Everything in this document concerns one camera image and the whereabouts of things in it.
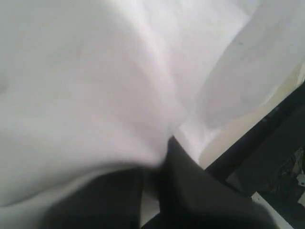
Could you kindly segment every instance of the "white fabric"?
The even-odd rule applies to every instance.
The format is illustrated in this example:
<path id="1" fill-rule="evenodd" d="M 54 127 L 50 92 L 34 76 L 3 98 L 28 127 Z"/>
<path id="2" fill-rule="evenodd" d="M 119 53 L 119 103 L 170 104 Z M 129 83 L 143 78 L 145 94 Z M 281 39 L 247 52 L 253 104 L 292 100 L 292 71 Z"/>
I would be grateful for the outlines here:
<path id="1" fill-rule="evenodd" d="M 304 10 L 297 0 L 1 1 L 0 228 L 36 228 L 98 174 L 158 166 L 174 132 L 198 159 L 207 136 L 301 61 Z"/>

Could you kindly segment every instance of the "white cloth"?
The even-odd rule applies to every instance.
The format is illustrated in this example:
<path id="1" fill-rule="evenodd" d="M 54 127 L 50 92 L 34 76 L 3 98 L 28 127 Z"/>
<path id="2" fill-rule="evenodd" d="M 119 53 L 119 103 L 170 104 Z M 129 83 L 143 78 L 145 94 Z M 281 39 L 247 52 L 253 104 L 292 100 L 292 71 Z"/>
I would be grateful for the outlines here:
<path id="1" fill-rule="evenodd" d="M 99 174 L 158 166 L 173 133 L 198 159 L 207 136 L 301 61 L 304 10 L 298 0 L 1 1 L 0 228 L 36 228 Z"/>

